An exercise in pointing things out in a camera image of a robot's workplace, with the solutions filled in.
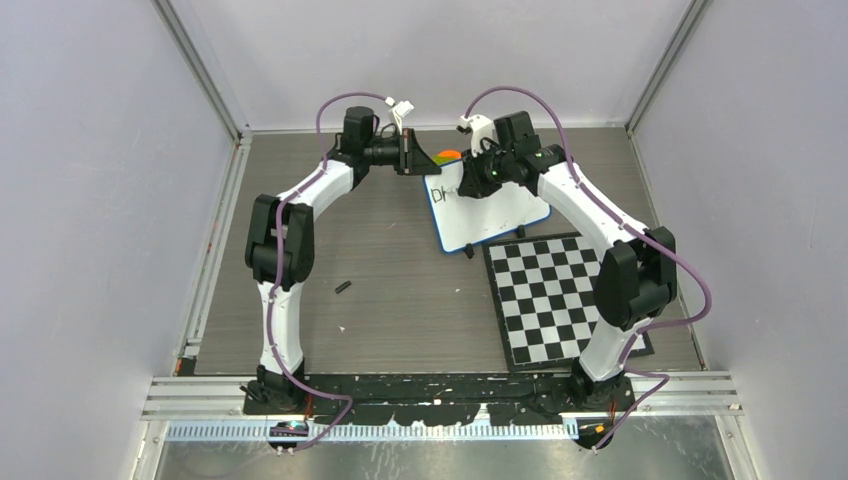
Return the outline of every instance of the black and white checkerboard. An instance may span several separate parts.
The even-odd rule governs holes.
[[[483,254],[510,371],[567,367],[598,319],[594,250],[577,234],[484,244]],[[631,356],[653,353],[643,335]]]

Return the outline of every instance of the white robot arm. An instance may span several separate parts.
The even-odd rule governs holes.
[[[463,155],[460,196],[485,198],[514,182],[562,213],[591,243],[601,271],[593,285],[600,318],[586,349],[572,368],[571,395],[578,406],[602,405],[623,379],[624,350],[637,330],[648,326],[677,296],[673,261],[622,228],[628,224],[662,246],[675,250],[667,229],[649,229],[615,206],[573,164],[559,145],[542,148],[527,112],[494,121],[482,115],[460,117],[457,129],[471,135]],[[622,218],[616,224],[583,192],[588,188]]]
[[[303,381],[303,350],[300,347],[300,297],[303,285],[312,271],[315,259],[314,222],[334,201],[356,188],[371,166],[390,165],[399,175],[433,175],[441,168],[428,157],[411,128],[398,122],[412,110],[412,104],[394,103],[390,114],[394,128],[384,136],[375,131],[379,119],[366,107],[347,109],[342,133],[327,153],[326,167],[319,166],[296,187],[276,196],[260,195],[253,203],[248,231],[245,263],[253,270],[262,299],[263,313],[273,301],[270,328],[282,366]],[[292,197],[283,207],[283,231],[276,231],[276,213],[282,199]],[[272,299],[277,276],[279,252],[277,236],[283,237],[283,275],[280,289]],[[284,375],[272,351],[268,330],[263,328],[262,357],[257,367],[257,380],[247,386],[247,393],[262,403],[270,402],[283,409],[300,404],[303,392]]]

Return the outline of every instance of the purple cable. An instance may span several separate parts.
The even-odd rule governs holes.
[[[577,175],[577,170],[574,168],[574,157],[571,155],[571,147],[568,143],[568,138],[566,138],[566,136],[565,136],[565,130],[562,128],[562,124],[559,121],[559,117],[557,117],[556,113],[554,113],[554,111],[550,107],[550,105],[548,105],[544,100],[541,99],[541,97],[539,97],[535,93],[533,93],[529,90],[525,90],[523,88],[519,88],[519,87],[510,87],[510,86],[492,87],[492,88],[486,90],[485,92],[481,93],[480,95],[477,95],[477,97],[471,102],[471,105],[468,106],[468,109],[465,110],[465,117],[467,118],[469,115],[471,115],[471,110],[474,109],[474,106],[477,105],[477,103],[480,100],[482,100],[483,97],[485,97],[485,96],[487,96],[491,93],[500,92],[500,91],[518,92],[518,93],[522,93],[524,95],[527,95],[528,97],[535,100],[539,105],[541,105],[542,108],[544,108],[546,112],[548,112],[548,115],[550,115],[551,119],[554,121],[554,125],[556,125],[557,133],[559,133],[559,138],[560,138],[560,141],[562,142],[562,148],[565,152],[565,159],[566,159],[566,164],[568,165],[568,171],[569,171],[569,173],[571,173],[571,177],[576,182],[577,179],[579,178],[579,176]],[[698,312],[697,314],[695,314],[694,316],[689,317],[689,318],[681,318],[679,320],[671,320],[671,321],[663,322],[663,323],[659,323],[659,324],[652,324],[652,325],[648,325],[646,327],[637,329],[635,335],[631,336],[630,339],[627,340],[627,343],[625,344],[624,350],[621,352],[621,356],[618,358],[618,362],[623,365],[624,362],[627,360],[627,356],[630,355],[630,349],[633,347],[633,343],[636,342],[636,339],[640,335],[644,334],[645,332],[655,330],[655,329],[658,329],[658,328],[680,327],[680,326],[685,326],[685,325],[691,325],[692,323],[697,322],[698,320],[706,317],[707,314],[712,309],[713,295],[712,295],[712,292],[710,291],[710,287],[707,285],[706,280],[704,280],[704,278],[695,270],[695,268],[692,265],[689,264],[689,262],[687,262],[686,260],[684,260],[683,258],[678,256],[676,253],[672,252],[671,250],[669,250],[669,249],[665,248],[664,246],[660,245],[659,243],[655,242],[653,239],[649,238],[644,233],[636,230],[631,225],[625,223],[624,219],[622,219],[618,214],[616,214],[608,205],[606,205],[604,202],[602,202],[594,194],[594,192],[592,192],[589,189],[589,187],[586,186],[585,183],[580,183],[579,187],[580,187],[580,190],[586,195],[586,197],[588,197],[589,200],[592,201],[592,203],[597,205],[598,208],[600,208],[604,213],[606,213],[607,216],[610,217],[616,224],[620,225],[621,228],[623,228],[627,233],[633,235],[634,237],[638,238],[639,240],[650,245],[651,248],[653,248],[654,250],[657,250],[658,252],[662,253],[666,257],[670,258],[677,265],[680,265],[680,267],[683,270],[685,270],[686,273],[688,273],[695,280],[695,282],[698,283],[698,286],[701,287],[701,291],[704,292],[704,308],[702,308],[701,311]],[[612,435],[615,433],[615,431],[618,430],[618,427],[624,422],[624,420],[627,419],[627,417],[630,416],[631,413],[633,413],[636,410],[636,408],[639,406],[640,403],[642,403],[642,401],[644,401],[649,396],[653,395],[657,390],[662,388],[666,383],[668,383],[669,380],[671,380],[671,377],[669,377],[668,375],[662,374],[662,373],[642,372],[642,371],[639,371],[639,370],[632,370],[632,369],[629,369],[629,368],[624,368],[624,370],[626,372],[632,373],[634,375],[641,375],[643,377],[661,378],[662,381],[660,381],[660,383],[657,386],[655,386],[654,388],[645,392],[641,397],[639,397],[638,400],[636,400],[636,402],[633,405],[630,406],[630,408],[628,408],[624,412],[624,414],[615,423],[615,425],[613,425],[613,427],[609,429],[607,434],[604,435],[603,438],[601,438],[601,440],[595,445],[595,447],[593,447],[593,449],[595,449],[595,450],[604,446],[606,444],[606,442],[609,441],[610,437],[612,437]]]
[[[318,133],[318,144],[321,148],[321,155],[322,155],[322,157],[321,157],[321,170],[319,172],[316,172],[316,174],[313,175],[312,177],[310,177],[306,181],[306,183],[303,184],[303,186],[300,189],[295,190],[294,192],[290,193],[286,198],[284,198],[280,201],[280,205],[277,207],[277,213],[276,213],[276,217],[277,217],[276,218],[276,221],[277,221],[276,226],[277,226],[278,232],[283,231],[283,209],[286,207],[286,205],[292,199],[294,199],[295,197],[297,197],[298,195],[300,195],[301,193],[306,191],[307,188],[309,188],[316,181],[318,181],[318,178],[327,171],[327,151],[324,149],[324,139],[321,137],[321,115],[324,113],[324,110],[327,107],[329,107],[331,104],[333,104],[333,103],[335,103],[339,100],[342,100],[344,98],[349,98],[349,97],[371,97],[371,98],[376,98],[376,99],[382,100],[382,101],[386,100],[386,97],[381,96],[381,95],[376,95],[376,94],[373,94],[373,93],[353,92],[353,93],[345,93],[343,95],[338,95],[336,97],[333,97],[330,100],[327,100],[327,102],[325,102],[323,105],[321,105],[321,108],[318,109],[318,115],[315,117],[315,131]],[[271,287],[271,290],[268,293],[268,297],[269,297],[270,301],[268,302],[268,308],[267,308],[266,313],[265,313],[265,316],[266,316],[265,332],[268,335],[268,343],[271,345],[271,353],[274,355],[274,359],[277,361],[277,364],[280,366],[280,369],[282,370],[282,372],[286,376],[286,378],[288,378],[290,382],[295,384],[301,390],[303,390],[307,393],[311,393],[312,395],[315,395],[316,397],[326,398],[328,400],[345,400],[345,401],[347,401],[347,405],[345,405],[345,408],[342,409],[341,413],[339,413],[339,416],[337,416],[335,418],[335,420],[330,422],[330,425],[328,425],[327,428],[325,428],[323,432],[316,435],[315,438],[313,438],[312,440],[309,440],[306,443],[298,445],[294,449],[295,452],[299,452],[301,450],[305,450],[305,449],[315,445],[315,443],[318,442],[318,440],[323,438],[324,435],[328,434],[330,432],[330,430],[333,429],[333,427],[338,425],[338,423],[342,420],[342,418],[344,418],[344,416],[347,415],[347,412],[350,411],[351,407],[353,407],[353,397],[351,397],[350,395],[336,395],[336,394],[333,394],[333,393],[326,393],[326,392],[321,392],[319,390],[315,390],[314,388],[311,388],[308,385],[305,385],[300,380],[295,378],[295,376],[292,375],[291,372],[289,372],[288,369],[286,369],[286,366],[283,364],[283,359],[280,357],[280,352],[277,350],[277,344],[274,342],[274,334],[273,334],[273,331],[272,331],[272,328],[271,328],[271,312],[273,311],[273,308],[274,308],[273,307],[273,301],[274,301],[274,298],[276,297],[277,289],[283,283],[283,251],[284,251],[283,250],[283,235],[279,234],[279,235],[277,235],[277,252],[278,252],[278,255],[277,255],[277,276],[274,280],[274,285]]]

